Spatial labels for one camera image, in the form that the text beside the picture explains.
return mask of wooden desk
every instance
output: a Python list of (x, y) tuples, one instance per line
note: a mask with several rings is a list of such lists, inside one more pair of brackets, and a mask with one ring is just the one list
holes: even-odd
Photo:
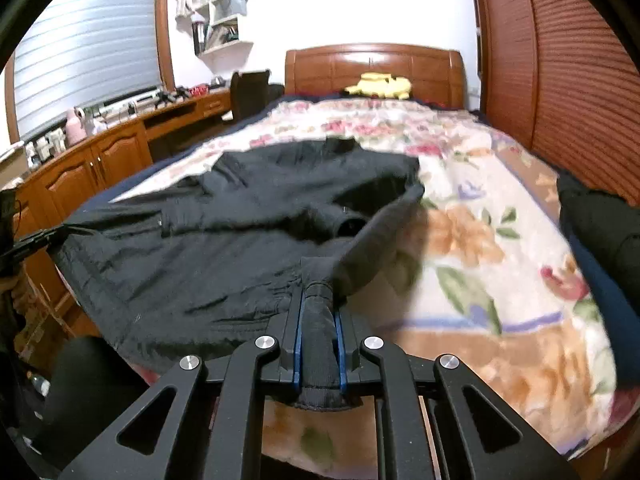
[[(230, 108), (229, 90), (223, 88), (141, 114), (72, 146), (31, 173), (18, 188), (21, 212), (14, 219), (17, 237), (60, 224), (92, 196), (150, 166), (149, 141)], [(63, 284), (45, 250), (27, 258), (25, 266), (45, 303), (39, 306), (38, 316), (32, 316), (38, 326), (50, 326), (48, 319), (52, 318), (67, 336), (98, 333)], [(36, 358), (38, 353), (30, 346), (29, 340), (33, 339), (23, 337), (22, 348), (17, 351), (24, 351), (23, 358), (33, 355), (35, 364), (42, 359)], [(40, 346), (50, 352), (50, 344)]]

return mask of floral bedspread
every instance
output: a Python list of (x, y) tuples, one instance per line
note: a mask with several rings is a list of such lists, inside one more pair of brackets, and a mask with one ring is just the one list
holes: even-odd
[[(426, 192), (395, 259), (349, 307), (407, 353), (458, 355), (559, 452), (617, 430), (638, 396), (616, 392), (597, 305), (558, 229), (556, 175), (468, 112), (368, 99), (282, 102), (119, 198), (208, 171), (224, 150), (354, 137), (415, 155)], [(339, 413), (265, 408), (263, 452), (335, 478), (376, 478), (371, 402)]]

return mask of black pants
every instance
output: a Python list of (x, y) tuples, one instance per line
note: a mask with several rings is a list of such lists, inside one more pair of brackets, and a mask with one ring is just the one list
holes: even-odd
[[(33, 447), (64, 469), (146, 389), (146, 383), (103, 339), (81, 337), (65, 344), (56, 361), (43, 413), (44, 429)], [(262, 457), (263, 479), (320, 477)]]

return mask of pink thermos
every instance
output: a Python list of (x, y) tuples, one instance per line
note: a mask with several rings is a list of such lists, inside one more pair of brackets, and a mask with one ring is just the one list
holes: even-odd
[(82, 126), (84, 120), (84, 112), (81, 108), (71, 108), (66, 111), (66, 142), (69, 146), (73, 146), (76, 142), (80, 142), (86, 137), (86, 131)]

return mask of silver screw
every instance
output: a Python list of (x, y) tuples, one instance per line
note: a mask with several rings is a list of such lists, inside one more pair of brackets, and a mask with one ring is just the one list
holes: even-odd
[(364, 340), (364, 346), (366, 346), (367, 348), (370, 348), (372, 350), (377, 350), (378, 348), (382, 348), (382, 345), (385, 342), (382, 341), (382, 339), (380, 339), (378, 336), (372, 335), (370, 337), (367, 337)]
[(271, 348), (276, 344), (276, 340), (270, 335), (261, 335), (258, 339), (255, 340), (255, 345), (258, 348)]
[(440, 364), (449, 370), (453, 370), (454, 368), (458, 368), (460, 360), (455, 355), (444, 354), (440, 358)]
[(200, 359), (195, 355), (187, 355), (180, 359), (180, 368), (183, 370), (193, 370), (200, 364)]

